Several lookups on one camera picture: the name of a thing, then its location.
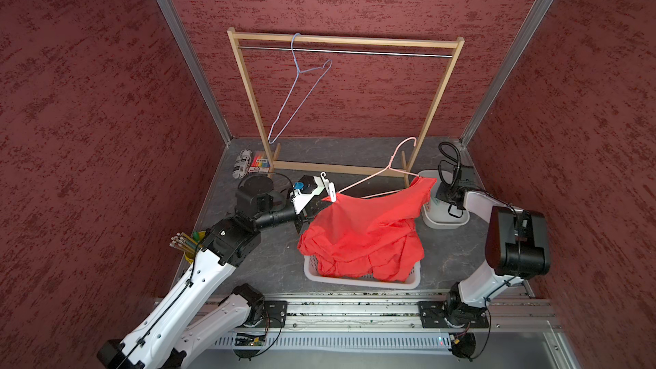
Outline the aluminium corner post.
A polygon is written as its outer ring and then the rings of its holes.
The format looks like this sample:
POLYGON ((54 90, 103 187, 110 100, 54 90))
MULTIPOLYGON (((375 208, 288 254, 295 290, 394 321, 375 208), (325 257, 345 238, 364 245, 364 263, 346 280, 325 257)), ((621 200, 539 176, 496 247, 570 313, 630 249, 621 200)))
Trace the aluminium corner post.
POLYGON ((526 15, 514 41, 512 41, 500 68, 490 82, 481 103, 478 105, 476 112, 461 135, 460 140, 463 147, 467 148, 473 140, 478 128, 480 128, 483 123, 483 119, 492 108, 495 99, 499 96, 502 88, 510 77, 510 74, 514 71, 515 66, 524 54, 526 47, 531 42, 531 39, 536 33, 538 27, 540 27, 545 15, 548 13, 554 1, 555 0, 535 0, 533 5, 531 5, 531 9, 526 15))
POLYGON ((215 94, 211 88, 209 80, 203 70, 203 67, 198 59, 196 51, 193 48, 191 40, 186 32, 184 24, 177 12, 173 0, 155 0, 164 16, 165 21, 174 36, 175 42, 182 54, 187 68, 189 69, 193 80, 196 83, 203 101, 205 102, 208 111, 217 127, 220 136, 225 145, 229 145, 233 139, 232 133, 229 130, 227 121, 220 111, 219 104, 217 103, 215 94))

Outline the white perforated laundry basket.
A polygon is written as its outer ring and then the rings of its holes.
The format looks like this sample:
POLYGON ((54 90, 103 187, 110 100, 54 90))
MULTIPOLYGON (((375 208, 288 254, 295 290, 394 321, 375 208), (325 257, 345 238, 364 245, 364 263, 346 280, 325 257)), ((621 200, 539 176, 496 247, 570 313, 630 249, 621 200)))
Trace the white perforated laundry basket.
POLYGON ((420 267, 421 263, 418 261, 408 275, 405 281, 387 282, 381 281, 371 274, 362 276, 360 278, 331 278, 324 277, 319 274, 318 261, 314 256, 304 257, 304 274, 314 282, 331 284, 331 285, 348 285, 359 286, 367 288, 379 288, 386 290, 414 290, 420 285, 420 267))

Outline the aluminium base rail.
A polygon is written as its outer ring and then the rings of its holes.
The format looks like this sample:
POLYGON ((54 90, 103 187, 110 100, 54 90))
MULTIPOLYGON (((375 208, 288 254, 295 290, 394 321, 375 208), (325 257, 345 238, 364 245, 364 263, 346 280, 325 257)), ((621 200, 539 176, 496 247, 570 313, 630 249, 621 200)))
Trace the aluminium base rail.
POLYGON ((577 368, 579 363, 552 306, 514 286, 471 323, 450 326, 441 314, 443 290, 364 290, 269 295, 256 328, 237 328, 216 350, 325 351, 437 355, 461 362, 499 360, 503 368, 577 368))

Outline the white clothespin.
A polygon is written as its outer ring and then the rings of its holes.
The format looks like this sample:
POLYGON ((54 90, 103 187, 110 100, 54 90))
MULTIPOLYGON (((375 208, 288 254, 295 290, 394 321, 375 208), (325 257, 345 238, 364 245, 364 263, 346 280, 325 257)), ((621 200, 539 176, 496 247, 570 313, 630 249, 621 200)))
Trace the white clothespin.
POLYGON ((336 203, 336 201, 337 201, 337 192, 336 192, 336 188, 335 188, 333 182, 329 181, 329 179, 326 175, 326 172, 321 172, 319 177, 320 177, 321 182, 322 182, 322 184, 323 184, 323 186, 326 190, 326 193, 328 194, 328 196, 330 198, 330 201, 332 203, 336 203))

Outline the yellow pencil cup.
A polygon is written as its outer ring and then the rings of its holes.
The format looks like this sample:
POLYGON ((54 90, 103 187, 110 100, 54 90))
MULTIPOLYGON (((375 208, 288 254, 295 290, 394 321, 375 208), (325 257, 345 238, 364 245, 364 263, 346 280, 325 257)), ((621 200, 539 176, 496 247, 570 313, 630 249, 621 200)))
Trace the yellow pencil cup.
POLYGON ((183 254, 183 259, 189 264, 193 263, 196 253, 201 249, 201 242, 206 232, 191 232, 190 234, 177 233, 171 237, 169 246, 183 254))

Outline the pink wire hanger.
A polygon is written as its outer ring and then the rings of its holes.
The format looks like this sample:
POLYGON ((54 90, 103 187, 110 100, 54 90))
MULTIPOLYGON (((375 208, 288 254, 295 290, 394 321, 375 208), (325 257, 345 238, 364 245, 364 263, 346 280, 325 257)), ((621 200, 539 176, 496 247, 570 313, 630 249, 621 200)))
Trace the pink wire hanger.
POLYGON ((377 171, 377 172, 375 172, 371 175, 368 175, 364 179, 361 179, 360 181, 357 181, 354 184, 351 184, 350 186, 346 186, 345 188, 338 191, 338 194, 343 195, 345 192, 347 192, 348 190, 354 188, 355 186, 360 186, 364 183, 367 183, 367 181, 369 181, 371 179, 374 179, 376 177, 379 177, 379 176, 387 177, 387 176, 390 176, 390 175, 393 175, 393 174, 400 174, 401 177, 403 177, 403 179, 406 179, 406 178, 409 179, 410 177, 414 177, 415 179, 418 179, 418 177, 419 177, 418 174, 412 173, 409 170, 408 162, 407 162, 406 156, 405 156, 405 151, 401 149, 401 147, 403 147, 403 145, 405 145, 406 143, 409 143, 409 142, 412 142, 413 147, 416 147, 417 143, 418 143, 418 138, 415 138, 415 137, 405 138, 398 145, 396 145, 394 153, 391 155, 391 158, 389 159, 388 164, 387 164, 386 167, 380 169, 379 171, 377 171), (396 159, 396 155, 399 152, 401 152, 401 164, 403 165, 403 168, 401 168, 401 169, 393 167, 394 161, 396 159))

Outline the aluminium corner post left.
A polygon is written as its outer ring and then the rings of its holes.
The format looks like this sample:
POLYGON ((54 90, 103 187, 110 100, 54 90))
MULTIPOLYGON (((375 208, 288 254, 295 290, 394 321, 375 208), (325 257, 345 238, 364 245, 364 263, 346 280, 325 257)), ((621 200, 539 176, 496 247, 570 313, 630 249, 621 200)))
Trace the aluminium corner post left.
POLYGON ((175 42, 182 54, 187 68, 189 69, 193 80, 196 83, 203 101, 205 102, 208 111, 217 127, 220 136, 225 145, 229 145, 233 139, 232 133, 229 130, 227 121, 220 111, 219 104, 217 103, 215 94, 211 88, 209 80, 203 70, 203 67, 198 59, 196 51, 193 48, 191 40, 186 32, 184 24, 177 12, 173 0, 155 0, 164 16, 165 21, 174 36, 175 42))

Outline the colourful marker box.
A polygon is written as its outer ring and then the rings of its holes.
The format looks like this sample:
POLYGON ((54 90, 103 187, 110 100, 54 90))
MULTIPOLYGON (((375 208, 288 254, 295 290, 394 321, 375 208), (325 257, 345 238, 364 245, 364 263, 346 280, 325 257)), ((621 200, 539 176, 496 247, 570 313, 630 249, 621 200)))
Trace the colourful marker box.
POLYGON ((268 174, 271 170, 270 161, 264 151, 255 151, 248 172, 250 174, 268 174))

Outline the light blue wire hanger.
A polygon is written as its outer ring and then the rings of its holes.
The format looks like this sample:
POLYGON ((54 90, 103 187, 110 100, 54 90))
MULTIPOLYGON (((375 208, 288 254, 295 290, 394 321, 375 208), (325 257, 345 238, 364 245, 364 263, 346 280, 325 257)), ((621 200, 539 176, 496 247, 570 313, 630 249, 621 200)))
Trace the light blue wire hanger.
POLYGON ((303 68, 297 56, 296 47, 297 39, 301 36, 302 34, 300 32, 295 32, 290 41, 289 50, 295 69, 295 76, 269 128, 268 136, 266 136, 268 145, 273 145, 287 131, 319 83, 331 71, 333 65, 331 59, 326 59, 320 64, 303 68))

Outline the white plastic tub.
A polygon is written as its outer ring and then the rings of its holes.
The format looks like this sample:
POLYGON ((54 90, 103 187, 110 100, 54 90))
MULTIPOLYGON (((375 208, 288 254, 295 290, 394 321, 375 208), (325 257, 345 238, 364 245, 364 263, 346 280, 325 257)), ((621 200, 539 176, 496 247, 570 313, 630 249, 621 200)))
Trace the white plastic tub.
POLYGON ((425 225, 434 230, 456 229, 466 225, 470 220, 470 213, 456 206, 440 200, 437 193, 446 189, 453 180, 453 175, 447 170, 424 170, 419 176, 434 179, 435 184, 430 190, 430 201, 423 205, 421 216, 425 225))

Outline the aluminium corner post right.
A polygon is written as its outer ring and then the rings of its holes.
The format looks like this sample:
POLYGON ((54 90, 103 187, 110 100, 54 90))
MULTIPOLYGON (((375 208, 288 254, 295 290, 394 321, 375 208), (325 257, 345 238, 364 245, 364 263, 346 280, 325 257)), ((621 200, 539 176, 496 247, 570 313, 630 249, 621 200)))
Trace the aluminium corner post right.
POLYGON ((512 41, 500 68, 490 82, 481 103, 478 105, 476 112, 461 135, 460 140, 463 147, 467 148, 473 140, 478 128, 480 128, 483 123, 483 119, 492 108, 495 99, 499 96, 502 88, 510 77, 510 74, 514 71, 515 66, 524 54, 526 47, 531 42, 531 39, 536 33, 538 27, 540 27, 545 15, 548 13, 554 1, 555 0, 535 0, 533 5, 531 5, 531 9, 526 15, 514 41, 512 41))

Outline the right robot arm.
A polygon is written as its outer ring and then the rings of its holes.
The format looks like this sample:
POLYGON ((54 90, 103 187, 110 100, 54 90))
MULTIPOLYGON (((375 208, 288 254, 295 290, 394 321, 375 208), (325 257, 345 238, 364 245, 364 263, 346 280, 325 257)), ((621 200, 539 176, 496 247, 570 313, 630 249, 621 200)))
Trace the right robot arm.
POLYGON ((505 289, 551 268, 548 223, 545 215, 490 196, 463 179, 463 167, 437 170, 440 183, 427 210, 439 213, 437 224, 458 227, 457 220, 475 214, 488 224, 484 262, 467 279, 452 286, 441 307, 450 328, 468 329, 491 319, 488 305, 505 289))

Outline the red tank top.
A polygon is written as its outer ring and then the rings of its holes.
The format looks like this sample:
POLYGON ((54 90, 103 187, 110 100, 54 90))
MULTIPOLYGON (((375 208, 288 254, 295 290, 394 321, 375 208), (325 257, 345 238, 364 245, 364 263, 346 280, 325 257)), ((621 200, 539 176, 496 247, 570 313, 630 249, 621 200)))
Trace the red tank top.
POLYGON ((318 262, 327 278, 372 275, 385 282, 404 281, 425 257, 416 229, 429 203, 435 179, 419 177, 407 189, 388 196, 358 198, 337 194, 300 235, 297 248, 318 262))

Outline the wooden clothes rack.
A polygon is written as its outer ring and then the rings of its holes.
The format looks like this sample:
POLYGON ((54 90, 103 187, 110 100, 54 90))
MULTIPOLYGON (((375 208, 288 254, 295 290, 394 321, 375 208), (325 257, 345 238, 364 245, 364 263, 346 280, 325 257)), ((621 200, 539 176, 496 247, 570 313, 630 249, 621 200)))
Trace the wooden clothes rack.
MULTIPOLYGON (((367 177, 382 168, 375 167, 357 167, 357 166, 346 166, 346 165, 333 165, 333 164, 318 164, 310 162, 284 162, 278 159, 280 147, 277 147, 275 150, 271 149, 271 145, 268 145, 267 136, 265 133, 265 128, 263 121, 261 119, 261 112, 259 109, 258 102, 256 100, 256 95, 254 92, 253 85, 251 83, 248 68, 246 62, 244 61, 244 55, 242 50, 243 46, 240 45, 241 40, 247 41, 258 41, 258 42, 285 42, 290 44, 293 35, 290 34, 281 34, 281 33, 264 33, 264 32, 238 32, 235 28, 231 27, 227 30, 227 35, 232 46, 234 56, 236 58, 237 67, 241 75, 242 81, 244 83, 244 89, 246 90, 247 97, 249 99, 249 104, 253 113, 253 116, 256 120, 256 126, 262 141, 264 152, 270 161, 271 170, 270 174, 275 173, 276 170, 292 170, 292 171, 308 171, 308 172, 322 172, 326 170, 331 174, 350 174, 350 175, 363 175, 367 177)), ((450 50, 451 53, 444 56, 449 60, 449 63, 442 75, 439 86, 435 96, 432 99, 432 104, 428 109, 428 113, 425 117, 424 124, 421 128, 420 134, 417 137, 418 143, 416 147, 413 147, 413 152, 409 158, 406 158, 408 162, 409 170, 412 172, 413 164, 415 163, 420 149, 425 142, 427 133, 432 125, 433 119, 437 112, 442 97, 446 92, 449 80, 454 72, 457 61, 461 55, 461 51, 465 45, 465 39, 459 37, 454 41, 437 41, 437 40, 419 40, 419 39, 381 39, 381 38, 358 38, 358 37, 338 37, 338 36, 326 36, 326 35, 303 35, 297 39, 299 43, 309 43, 309 44, 337 44, 337 45, 357 45, 357 46, 376 46, 376 47, 395 47, 395 48, 427 48, 427 49, 446 49, 450 50)), ((387 176, 388 178, 402 178, 400 174, 393 174, 387 176)), ((403 179, 405 186, 410 186, 410 180, 408 178, 403 179)))

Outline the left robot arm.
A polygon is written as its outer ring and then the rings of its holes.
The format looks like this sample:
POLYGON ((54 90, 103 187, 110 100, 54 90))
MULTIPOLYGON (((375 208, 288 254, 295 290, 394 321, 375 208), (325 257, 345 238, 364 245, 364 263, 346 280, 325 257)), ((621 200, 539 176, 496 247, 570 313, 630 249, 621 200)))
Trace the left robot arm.
POLYGON ((309 206, 335 186, 325 174, 303 176, 277 191, 265 174, 251 174, 236 191, 233 215, 210 227, 194 250, 191 266, 153 312, 122 339, 97 353, 106 368, 186 368, 219 337, 242 325, 267 321, 264 297, 252 286, 236 287, 211 313, 196 314, 260 244, 262 231, 279 225, 302 229, 317 209, 309 206))

